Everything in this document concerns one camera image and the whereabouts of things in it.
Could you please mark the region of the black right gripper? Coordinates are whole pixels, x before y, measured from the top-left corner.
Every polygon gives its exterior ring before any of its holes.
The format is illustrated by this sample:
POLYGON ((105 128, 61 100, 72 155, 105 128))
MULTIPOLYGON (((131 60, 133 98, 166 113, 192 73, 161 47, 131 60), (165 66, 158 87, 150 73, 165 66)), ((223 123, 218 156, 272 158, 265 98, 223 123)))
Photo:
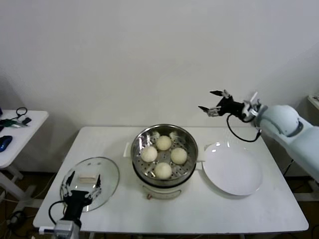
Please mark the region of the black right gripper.
POLYGON ((236 102, 233 97, 226 90, 214 90, 210 91, 211 94, 223 97, 217 104, 217 107, 207 108, 204 106, 198 106, 209 117, 219 117, 224 114, 231 114, 239 119, 243 119, 244 103, 236 102))

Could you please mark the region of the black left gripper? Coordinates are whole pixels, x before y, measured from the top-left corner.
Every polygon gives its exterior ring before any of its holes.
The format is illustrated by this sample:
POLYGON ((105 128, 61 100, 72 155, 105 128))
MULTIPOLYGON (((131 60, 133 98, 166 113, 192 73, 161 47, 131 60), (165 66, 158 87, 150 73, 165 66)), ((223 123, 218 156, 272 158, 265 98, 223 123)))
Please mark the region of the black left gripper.
POLYGON ((92 200, 95 200, 101 194, 101 176, 98 175, 95 187, 90 191, 78 191, 71 189, 71 183, 74 178, 75 171, 68 172, 61 184, 60 194, 64 203, 67 205, 64 220, 79 220, 83 208, 89 206, 92 200))

